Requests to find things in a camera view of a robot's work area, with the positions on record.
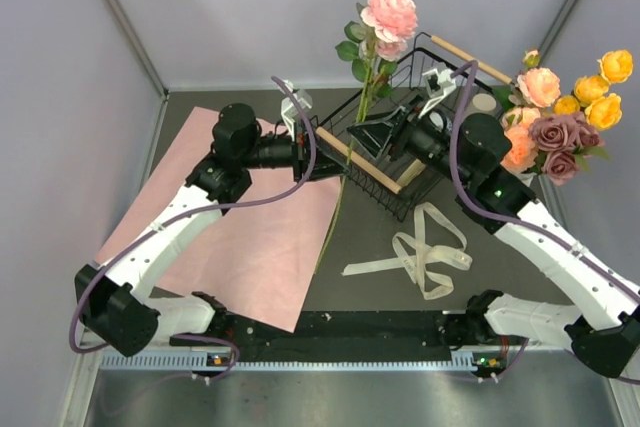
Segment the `small pink flower stem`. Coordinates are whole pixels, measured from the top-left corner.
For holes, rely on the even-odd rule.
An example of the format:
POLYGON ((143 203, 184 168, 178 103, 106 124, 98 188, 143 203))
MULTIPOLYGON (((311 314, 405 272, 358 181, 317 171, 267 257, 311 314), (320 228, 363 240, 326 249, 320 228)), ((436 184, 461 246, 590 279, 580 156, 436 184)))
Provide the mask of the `small pink flower stem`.
POLYGON ((418 16, 413 0, 366 0, 356 10, 359 19, 345 25, 335 51, 361 84, 355 121, 362 122, 374 101, 391 93, 391 77, 415 36, 418 16))

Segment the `purple pink wrapping paper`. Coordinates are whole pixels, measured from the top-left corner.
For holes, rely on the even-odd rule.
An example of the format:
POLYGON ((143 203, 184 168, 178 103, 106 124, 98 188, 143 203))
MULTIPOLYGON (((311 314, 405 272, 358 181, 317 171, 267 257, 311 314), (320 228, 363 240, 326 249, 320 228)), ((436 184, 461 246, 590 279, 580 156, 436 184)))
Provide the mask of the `purple pink wrapping paper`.
MULTIPOLYGON (((96 255, 104 264, 127 247, 174 198, 210 149, 215 111, 187 117, 121 222, 96 255)), ((158 287, 216 297, 228 310, 293 331, 340 190, 333 177, 308 182, 287 198, 233 209, 203 231, 170 266, 158 287)))

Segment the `cream ribbon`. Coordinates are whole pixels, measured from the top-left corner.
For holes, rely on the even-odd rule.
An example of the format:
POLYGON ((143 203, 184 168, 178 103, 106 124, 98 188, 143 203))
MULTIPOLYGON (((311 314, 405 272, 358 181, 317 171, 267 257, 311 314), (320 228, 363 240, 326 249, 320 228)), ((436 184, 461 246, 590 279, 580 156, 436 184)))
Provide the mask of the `cream ribbon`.
POLYGON ((424 202, 413 213, 414 235, 396 232, 392 237, 393 258, 348 264, 342 271, 344 277, 403 269, 416 285, 425 301, 433 301, 450 295, 454 282, 448 275, 429 269, 431 264, 442 263, 459 271, 469 271, 473 258, 466 252, 467 238, 436 206, 424 202), (460 243, 459 247, 429 245, 426 218, 451 233, 460 243))

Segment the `double pink rose stem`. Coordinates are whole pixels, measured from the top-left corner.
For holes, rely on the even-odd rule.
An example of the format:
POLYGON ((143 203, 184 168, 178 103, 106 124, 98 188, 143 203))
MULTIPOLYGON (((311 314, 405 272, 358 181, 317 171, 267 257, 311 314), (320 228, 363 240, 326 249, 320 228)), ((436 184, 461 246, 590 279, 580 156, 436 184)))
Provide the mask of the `double pink rose stem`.
POLYGON ((530 107, 515 107, 504 114, 501 123, 511 149, 501 165, 509 172, 521 174, 534 166, 538 149, 529 129, 540 117, 540 111, 530 107))

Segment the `single pink rose stem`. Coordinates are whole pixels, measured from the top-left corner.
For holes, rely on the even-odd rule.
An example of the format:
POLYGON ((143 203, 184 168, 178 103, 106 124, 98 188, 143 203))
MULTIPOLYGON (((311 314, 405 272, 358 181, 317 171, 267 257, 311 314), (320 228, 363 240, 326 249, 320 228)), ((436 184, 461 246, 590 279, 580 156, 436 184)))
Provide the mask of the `single pink rose stem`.
POLYGON ((540 66, 537 49, 525 52, 523 69, 507 85, 493 88, 493 96, 503 111, 513 107, 546 109, 561 95, 559 77, 549 68, 540 66))

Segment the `mauve rose stem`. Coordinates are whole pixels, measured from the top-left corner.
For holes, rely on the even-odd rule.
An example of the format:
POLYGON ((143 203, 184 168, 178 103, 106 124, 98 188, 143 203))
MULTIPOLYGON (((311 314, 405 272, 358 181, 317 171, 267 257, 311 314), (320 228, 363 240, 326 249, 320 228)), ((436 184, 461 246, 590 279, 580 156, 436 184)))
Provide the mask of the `mauve rose stem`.
POLYGON ((599 131, 583 112, 541 117, 529 127, 529 135, 538 151, 534 170, 556 186, 588 172, 589 158, 609 159, 599 131))

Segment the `yellow flower stem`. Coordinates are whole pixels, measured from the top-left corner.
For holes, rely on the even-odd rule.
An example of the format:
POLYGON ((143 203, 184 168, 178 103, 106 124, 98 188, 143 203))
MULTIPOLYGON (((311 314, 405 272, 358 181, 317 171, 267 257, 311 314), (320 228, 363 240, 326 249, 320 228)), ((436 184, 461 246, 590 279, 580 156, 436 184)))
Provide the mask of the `yellow flower stem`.
POLYGON ((622 119, 622 98, 611 91, 633 74, 634 59, 628 50, 613 50, 598 60, 598 73, 578 78, 569 95, 560 97, 552 112, 558 115, 582 113, 588 125, 609 130, 622 119))

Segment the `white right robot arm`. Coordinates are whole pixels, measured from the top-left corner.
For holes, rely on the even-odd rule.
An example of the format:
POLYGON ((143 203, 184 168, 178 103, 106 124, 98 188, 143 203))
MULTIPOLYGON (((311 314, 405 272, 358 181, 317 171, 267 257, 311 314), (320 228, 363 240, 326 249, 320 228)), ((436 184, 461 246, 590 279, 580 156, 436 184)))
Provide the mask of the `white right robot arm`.
POLYGON ((466 328, 476 341, 518 336, 571 352, 608 378, 621 376, 639 351, 639 288, 618 276, 567 232, 535 193, 501 166, 512 144, 498 119, 453 119, 434 109, 403 108, 346 129, 372 157, 409 154, 454 183, 465 214, 526 257, 570 299, 556 305, 497 290, 472 297, 466 328))

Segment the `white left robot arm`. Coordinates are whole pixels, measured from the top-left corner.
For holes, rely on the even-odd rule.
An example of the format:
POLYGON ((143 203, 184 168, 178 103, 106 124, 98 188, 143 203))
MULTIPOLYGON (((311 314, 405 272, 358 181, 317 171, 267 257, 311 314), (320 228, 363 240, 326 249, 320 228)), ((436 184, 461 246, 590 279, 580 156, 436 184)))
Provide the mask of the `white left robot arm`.
POLYGON ((152 291, 206 228, 231 209, 259 206, 257 200, 242 199, 252 185, 251 170, 291 169, 295 184, 289 194, 310 181, 318 164, 317 142, 305 108, 299 101, 293 107, 297 114, 282 118, 287 126, 282 134, 263 133, 246 104, 222 109, 209 152, 194 165, 165 209, 101 267, 85 265, 77 272, 77 306, 69 328, 75 352, 84 350, 76 339, 78 326, 126 357, 154 341, 184 334, 195 334, 209 344, 224 337, 227 321, 210 296, 155 298, 152 291))

